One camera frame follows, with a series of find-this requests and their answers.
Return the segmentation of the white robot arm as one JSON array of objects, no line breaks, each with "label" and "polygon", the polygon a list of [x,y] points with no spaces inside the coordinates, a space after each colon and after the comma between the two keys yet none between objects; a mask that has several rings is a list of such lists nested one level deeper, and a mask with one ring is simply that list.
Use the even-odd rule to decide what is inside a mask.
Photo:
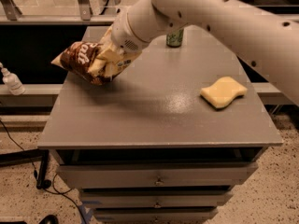
[{"label": "white robot arm", "polygon": [[139,52],[189,25],[208,31],[299,105],[299,23],[239,0],[139,0],[121,10],[107,39]]}]

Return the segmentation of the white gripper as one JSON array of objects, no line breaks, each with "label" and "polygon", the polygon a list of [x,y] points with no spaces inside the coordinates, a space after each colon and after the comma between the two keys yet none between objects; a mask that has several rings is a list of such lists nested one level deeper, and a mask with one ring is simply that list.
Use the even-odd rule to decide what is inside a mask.
[{"label": "white gripper", "polygon": [[[123,49],[125,52],[139,52],[145,49],[149,43],[138,38],[129,23],[129,7],[124,7],[118,13],[112,27],[109,27],[99,44],[103,48],[111,45],[112,41],[115,45]],[[111,49],[105,49],[98,54],[93,63],[88,68],[88,73],[93,77],[112,77],[118,73],[118,63],[123,56]]]}]

